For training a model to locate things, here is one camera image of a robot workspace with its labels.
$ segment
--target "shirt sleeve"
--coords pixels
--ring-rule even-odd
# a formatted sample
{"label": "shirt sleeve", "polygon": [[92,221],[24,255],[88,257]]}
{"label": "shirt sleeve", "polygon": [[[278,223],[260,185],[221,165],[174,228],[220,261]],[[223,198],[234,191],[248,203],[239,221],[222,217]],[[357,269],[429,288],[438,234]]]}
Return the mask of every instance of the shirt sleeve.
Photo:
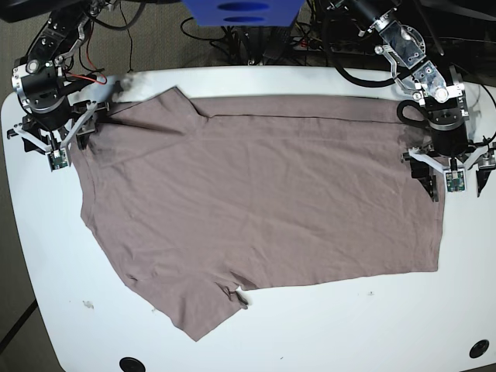
{"label": "shirt sleeve", "polygon": [[167,315],[174,326],[194,341],[215,329],[220,323],[247,308],[247,302],[231,288],[206,279],[183,277],[164,280],[130,278],[126,285]]}
{"label": "shirt sleeve", "polygon": [[185,141],[207,119],[176,88],[148,101],[116,105],[98,118],[98,131],[84,152],[99,167],[161,150]]}

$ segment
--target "circuit board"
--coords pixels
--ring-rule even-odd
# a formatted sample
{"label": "circuit board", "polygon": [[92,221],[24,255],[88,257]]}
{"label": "circuit board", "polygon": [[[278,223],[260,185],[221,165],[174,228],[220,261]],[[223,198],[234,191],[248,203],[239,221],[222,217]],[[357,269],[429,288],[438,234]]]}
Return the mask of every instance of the circuit board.
{"label": "circuit board", "polygon": [[465,191],[465,172],[455,170],[454,172],[446,172],[446,190],[448,192]]}
{"label": "circuit board", "polygon": [[47,156],[52,171],[65,168],[69,165],[69,159],[65,149],[55,150],[52,153],[47,154]]}

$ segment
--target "black grommet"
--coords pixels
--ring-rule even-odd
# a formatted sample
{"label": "black grommet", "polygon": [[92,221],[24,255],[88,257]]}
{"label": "black grommet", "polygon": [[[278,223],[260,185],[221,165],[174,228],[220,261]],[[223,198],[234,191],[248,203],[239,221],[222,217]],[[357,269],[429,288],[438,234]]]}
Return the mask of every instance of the black grommet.
{"label": "black grommet", "polygon": [[472,349],[470,349],[470,358],[475,359],[482,356],[482,354],[484,354],[487,349],[489,349],[489,341],[487,341],[486,339],[479,341],[472,347]]}
{"label": "black grommet", "polygon": [[145,372],[143,363],[131,357],[122,358],[119,362],[119,367],[121,367],[121,370],[124,372]]}

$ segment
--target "round hole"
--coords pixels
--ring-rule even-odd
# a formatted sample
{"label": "round hole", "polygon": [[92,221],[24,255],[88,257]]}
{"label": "round hole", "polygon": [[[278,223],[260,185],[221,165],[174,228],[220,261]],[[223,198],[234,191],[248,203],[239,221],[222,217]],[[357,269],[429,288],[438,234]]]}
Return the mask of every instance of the round hole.
{"label": "round hole", "polygon": [[230,12],[256,12],[269,9],[269,5],[262,2],[227,2],[217,8]]}
{"label": "round hole", "polygon": [[486,339],[479,341],[474,345],[474,347],[472,347],[472,349],[470,349],[470,353],[469,353],[470,358],[475,359],[481,357],[482,354],[484,354],[488,348],[489,348],[489,341],[487,341]]}
{"label": "round hole", "polygon": [[240,17],[227,17],[224,18],[226,22],[234,22],[234,23],[256,23],[256,22],[263,22],[265,19],[262,17],[247,17],[247,16],[240,16]]}
{"label": "round hole", "polygon": [[145,372],[145,366],[139,360],[131,357],[122,358],[119,362],[119,367],[124,372]]}

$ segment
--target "red wire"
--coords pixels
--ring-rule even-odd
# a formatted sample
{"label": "red wire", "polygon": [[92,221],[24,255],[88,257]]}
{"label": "red wire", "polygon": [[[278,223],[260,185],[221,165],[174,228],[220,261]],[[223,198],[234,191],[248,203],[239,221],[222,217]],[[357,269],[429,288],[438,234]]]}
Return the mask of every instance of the red wire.
{"label": "red wire", "polygon": [[[91,41],[91,37],[93,36],[94,27],[95,27],[94,25],[91,25],[90,36],[88,37],[88,42],[86,43],[86,59],[88,60],[88,63],[91,65],[91,67],[93,67],[93,70],[97,70],[98,68],[96,68],[96,66],[93,64],[93,62],[91,62],[91,59],[90,59],[90,41]],[[102,76],[102,78],[104,78],[105,81],[104,82],[95,81],[95,82],[97,82],[101,85],[107,84],[107,77],[102,72],[100,72],[99,74]],[[91,79],[89,77],[87,77],[86,80],[94,81],[93,79]]]}
{"label": "red wire", "polygon": [[69,73],[67,75],[74,76],[75,78],[80,78],[80,79],[85,79],[85,80],[93,81],[94,83],[97,83],[97,84],[100,84],[100,85],[107,84],[107,77],[105,75],[103,75],[103,74],[102,74],[102,76],[105,78],[105,82],[104,81],[98,81],[98,80],[92,79],[91,77],[84,76],[84,75],[76,75],[76,74],[71,74],[71,73]]}

